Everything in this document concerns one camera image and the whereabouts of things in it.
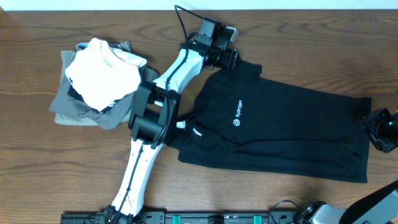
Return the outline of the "black t-shirt with logo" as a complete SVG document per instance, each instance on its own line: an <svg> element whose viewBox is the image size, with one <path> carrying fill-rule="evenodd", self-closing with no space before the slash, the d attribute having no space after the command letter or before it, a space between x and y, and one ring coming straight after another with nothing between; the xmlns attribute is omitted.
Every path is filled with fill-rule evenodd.
<svg viewBox="0 0 398 224"><path fill-rule="evenodd" d="M181 162L365 183L369 140L359 119L370 98L324 93L261 77L242 62L210 75L170 142Z"/></svg>

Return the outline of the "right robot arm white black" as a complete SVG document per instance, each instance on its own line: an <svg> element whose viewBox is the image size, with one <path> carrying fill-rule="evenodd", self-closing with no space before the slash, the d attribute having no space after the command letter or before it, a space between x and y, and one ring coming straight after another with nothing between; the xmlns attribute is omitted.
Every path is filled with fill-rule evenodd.
<svg viewBox="0 0 398 224"><path fill-rule="evenodd" d="M372 145L383 153L397 149L397 113L381 108L360 121ZM397 216L397 181L358 200L347 209L319 201L298 213L294 223L377 224L390 223Z"/></svg>

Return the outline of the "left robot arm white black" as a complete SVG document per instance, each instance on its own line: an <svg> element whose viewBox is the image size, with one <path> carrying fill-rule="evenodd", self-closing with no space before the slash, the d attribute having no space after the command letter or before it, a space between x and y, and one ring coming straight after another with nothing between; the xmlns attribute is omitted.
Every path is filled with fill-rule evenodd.
<svg viewBox="0 0 398 224"><path fill-rule="evenodd" d="M153 82L142 82L135 93L128 126L131 151L120 189L95 223L135 223L158 153L177 127L180 94L204 67L233 69L239 53L228 47L238 31L199 31L185 37L177 59Z"/></svg>

